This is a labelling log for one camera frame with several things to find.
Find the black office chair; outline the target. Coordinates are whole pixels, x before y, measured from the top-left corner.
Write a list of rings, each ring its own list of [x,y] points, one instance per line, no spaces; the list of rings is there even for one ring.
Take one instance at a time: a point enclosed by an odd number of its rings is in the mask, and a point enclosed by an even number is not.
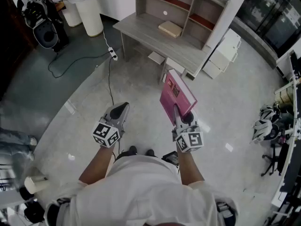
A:
[[[269,156],[267,154],[263,154],[262,158],[263,159],[268,159],[270,161],[270,165],[266,169],[264,173],[261,173],[261,177],[265,176],[267,173],[271,176],[275,170],[279,172],[279,175],[281,175],[284,163],[286,160],[287,152],[288,152],[288,144],[287,143],[276,143],[272,144],[271,148],[273,150],[272,156]],[[280,148],[280,153],[279,155],[276,155],[276,149]]]

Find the grey wooden desk with hutch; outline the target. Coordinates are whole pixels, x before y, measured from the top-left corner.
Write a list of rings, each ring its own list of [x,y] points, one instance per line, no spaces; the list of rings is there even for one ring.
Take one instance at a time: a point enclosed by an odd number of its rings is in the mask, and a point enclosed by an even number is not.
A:
[[[183,75],[194,79],[206,61],[207,53],[196,46],[190,35],[173,38],[158,26],[163,21],[149,14],[133,13],[117,22],[113,28],[120,31],[124,60],[129,61],[138,47],[145,47],[164,58],[170,58],[184,68]]]

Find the person's white shirt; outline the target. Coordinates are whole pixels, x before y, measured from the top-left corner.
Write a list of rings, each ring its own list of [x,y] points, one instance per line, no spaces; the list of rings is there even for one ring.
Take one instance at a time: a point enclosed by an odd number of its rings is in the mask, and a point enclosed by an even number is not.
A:
[[[59,206],[57,199],[69,204]],[[183,185],[176,168],[144,155],[118,159],[108,175],[91,185],[80,181],[61,187],[47,206],[47,225],[55,226],[225,226],[216,203],[227,203],[238,218],[236,203],[203,181]],[[56,206],[58,212],[51,212]]]

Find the white drawer cabinet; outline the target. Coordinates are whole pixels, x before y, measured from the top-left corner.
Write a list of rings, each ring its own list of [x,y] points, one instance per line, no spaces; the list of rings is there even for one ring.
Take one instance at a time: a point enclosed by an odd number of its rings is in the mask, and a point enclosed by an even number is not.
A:
[[[202,70],[209,77],[215,79],[219,74],[226,71],[230,63],[235,61],[240,45],[241,37],[229,28],[218,46],[213,50]]]

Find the white ribbed pedestal table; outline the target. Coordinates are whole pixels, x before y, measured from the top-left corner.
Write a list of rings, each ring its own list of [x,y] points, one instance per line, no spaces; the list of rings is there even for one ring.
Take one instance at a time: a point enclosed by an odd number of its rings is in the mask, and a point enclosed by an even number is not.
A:
[[[63,2],[65,9],[62,10],[62,13],[69,27],[76,27],[82,24],[82,19],[80,18],[76,5],[66,0],[64,0]]]
[[[89,37],[96,37],[103,32],[98,0],[66,0],[76,5],[82,24]]]

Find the black floor box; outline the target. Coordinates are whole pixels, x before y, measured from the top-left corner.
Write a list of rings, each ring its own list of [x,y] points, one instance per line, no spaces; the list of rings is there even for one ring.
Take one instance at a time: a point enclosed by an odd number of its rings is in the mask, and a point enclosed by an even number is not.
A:
[[[54,26],[57,32],[58,42],[55,46],[52,47],[52,49],[54,52],[58,53],[60,50],[62,50],[65,46],[69,44],[69,38],[65,32],[62,21],[55,20]]]

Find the white power strip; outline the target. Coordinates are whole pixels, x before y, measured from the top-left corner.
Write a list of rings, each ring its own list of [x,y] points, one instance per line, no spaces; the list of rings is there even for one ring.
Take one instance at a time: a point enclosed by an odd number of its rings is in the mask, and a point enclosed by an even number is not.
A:
[[[118,56],[112,47],[108,47],[108,52],[110,53],[114,61],[118,61]]]

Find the white storage shelf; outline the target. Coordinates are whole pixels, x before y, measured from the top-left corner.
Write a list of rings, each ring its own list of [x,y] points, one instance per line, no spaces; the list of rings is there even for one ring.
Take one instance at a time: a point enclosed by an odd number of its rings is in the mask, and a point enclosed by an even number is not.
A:
[[[274,92],[275,102],[282,113],[295,114],[297,108],[297,88],[293,85]]]

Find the white black headset rig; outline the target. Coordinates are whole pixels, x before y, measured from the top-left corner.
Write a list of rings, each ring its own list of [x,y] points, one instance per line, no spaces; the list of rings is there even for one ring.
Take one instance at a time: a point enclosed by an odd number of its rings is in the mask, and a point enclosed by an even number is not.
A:
[[[37,42],[44,48],[52,48],[58,42],[56,28],[48,17],[46,0],[22,0],[22,15],[28,27],[32,28]]]
[[[260,119],[276,121],[280,116],[280,110],[277,106],[264,105],[260,108]]]
[[[272,131],[272,122],[267,119],[259,119],[255,122],[253,129],[254,132],[252,140],[254,142],[269,140]]]

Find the pink book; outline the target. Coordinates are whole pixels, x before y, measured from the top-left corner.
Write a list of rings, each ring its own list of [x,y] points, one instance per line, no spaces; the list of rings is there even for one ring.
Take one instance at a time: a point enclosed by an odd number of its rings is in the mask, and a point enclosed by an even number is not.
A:
[[[168,71],[159,101],[173,126],[174,105],[177,105],[180,115],[185,116],[197,103],[197,99],[175,69]]]

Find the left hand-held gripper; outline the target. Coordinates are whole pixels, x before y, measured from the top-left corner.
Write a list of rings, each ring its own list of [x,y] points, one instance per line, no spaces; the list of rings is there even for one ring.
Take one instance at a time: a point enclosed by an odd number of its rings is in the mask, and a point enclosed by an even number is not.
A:
[[[100,146],[112,147],[124,134],[123,124],[127,119],[130,105],[128,102],[109,107],[93,127],[91,136]]]

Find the long white office desk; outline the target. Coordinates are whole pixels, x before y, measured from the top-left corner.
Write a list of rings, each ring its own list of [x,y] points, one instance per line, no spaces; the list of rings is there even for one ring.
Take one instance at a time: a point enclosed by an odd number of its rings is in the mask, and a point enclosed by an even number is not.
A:
[[[297,108],[293,115],[293,128],[289,130],[288,133],[290,136],[290,139],[288,140],[289,147],[280,176],[281,180],[271,201],[271,204],[278,208],[282,206],[287,194],[291,192],[301,168],[301,79],[297,80],[294,77],[290,62],[290,54],[288,58],[292,78],[289,85],[293,85],[297,88]]]

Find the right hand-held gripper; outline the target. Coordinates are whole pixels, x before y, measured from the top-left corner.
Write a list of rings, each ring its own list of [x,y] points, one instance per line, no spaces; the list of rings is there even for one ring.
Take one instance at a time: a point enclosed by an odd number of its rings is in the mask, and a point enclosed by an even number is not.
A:
[[[203,131],[198,124],[198,117],[195,111],[190,111],[181,119],[178,105],[174,104],[174,122],[175,127],[172,130],[173,141],[181,152],[193,152],[204,146]]]

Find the person's right forearm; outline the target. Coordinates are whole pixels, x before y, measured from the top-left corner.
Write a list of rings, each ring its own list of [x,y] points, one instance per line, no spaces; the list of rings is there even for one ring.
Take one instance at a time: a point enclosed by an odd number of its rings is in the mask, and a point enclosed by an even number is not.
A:
[[[183,153],[180,148],[177,148],[179,170],[183,185],[190,185],[195,182],[204,181],[204,177],[200,173],[193,156],[190,152]]]

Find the dark glass door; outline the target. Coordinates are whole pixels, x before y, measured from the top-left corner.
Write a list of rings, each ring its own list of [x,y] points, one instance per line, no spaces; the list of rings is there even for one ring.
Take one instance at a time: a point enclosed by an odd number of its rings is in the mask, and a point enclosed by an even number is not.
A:
[[[301,36],[301,0],[244,0],[236,16],[278,57]]]

